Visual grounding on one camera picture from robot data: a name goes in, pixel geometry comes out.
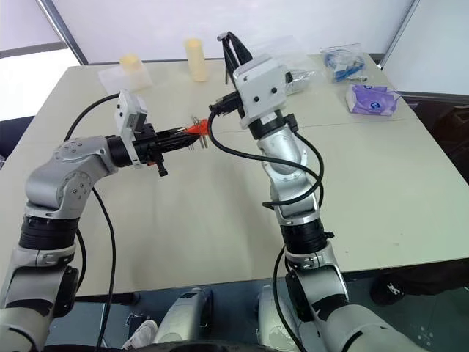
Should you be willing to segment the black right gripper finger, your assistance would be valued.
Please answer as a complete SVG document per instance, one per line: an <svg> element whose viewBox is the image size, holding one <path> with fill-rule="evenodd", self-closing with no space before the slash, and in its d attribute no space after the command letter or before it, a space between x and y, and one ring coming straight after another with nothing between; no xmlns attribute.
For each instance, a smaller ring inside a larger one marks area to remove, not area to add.
<svg viewBox="0 0 469 352"><path fill-rule="evenodd" d="M231 82L234 84L233 73L239 67L239 63L237 61L237 57L231 48L231 33L226 32L224 33L223 37L221 38L221 43L224 52L224 61L226 66L226 81L230 78Z"/></svg>
<svg viewBox="0 0 469 352"><path fill-rule="evenodd" d="M231 33L231 48L237 57L239 66L250 62L253 59L251 52L245 47L241 40L232 32Z"/></svg>

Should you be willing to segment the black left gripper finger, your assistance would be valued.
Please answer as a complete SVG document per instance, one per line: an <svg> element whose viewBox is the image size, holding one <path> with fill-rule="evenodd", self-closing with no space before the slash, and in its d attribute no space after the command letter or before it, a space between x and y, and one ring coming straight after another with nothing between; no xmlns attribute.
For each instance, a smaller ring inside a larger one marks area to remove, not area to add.
<svg viewBox="0 0 469 352"><path fill-rule="evenodd" d="M180 133L171 135L170 137L161 140L160 151L162 153L169 153L184 148L191 149L192 145L197 140L199 140L198 134Z"/></svg>
<svg viewBox="0 0 469 352"><path fill-rule="evenodd" d="M170 128L164 131L157 131L156 136L158 139L173 139L173 138L183 138L189 139L193 138L194 135L188 133L185 127Z"/></svg>

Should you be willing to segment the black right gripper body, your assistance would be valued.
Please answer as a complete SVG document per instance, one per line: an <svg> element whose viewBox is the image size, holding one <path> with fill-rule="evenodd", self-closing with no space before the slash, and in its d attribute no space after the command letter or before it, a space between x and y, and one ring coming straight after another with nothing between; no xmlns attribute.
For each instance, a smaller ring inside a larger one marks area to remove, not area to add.
<svg viewBox="0 0 469 352"><path fill-rule="evenodd" d="M214 115L225 115L243 107L239 92L232 92L209 105L210 112Z"/></svg>

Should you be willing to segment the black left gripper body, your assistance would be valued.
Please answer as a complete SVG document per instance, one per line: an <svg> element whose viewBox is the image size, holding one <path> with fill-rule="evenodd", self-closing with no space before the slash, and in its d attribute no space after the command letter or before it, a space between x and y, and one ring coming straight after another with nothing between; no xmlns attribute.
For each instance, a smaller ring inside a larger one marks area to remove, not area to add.
<svg viewBox="0 0 469 352"><path fill-rule="evenodd" d="M167 176L168 171L163 165L162 143L164 139L169 137L169 133L157 132L151 123L145 123L139 132L134 133L134 136L136 140L133 142L133 146L140 162L147 166L156 166L160 177Z"/></svg>

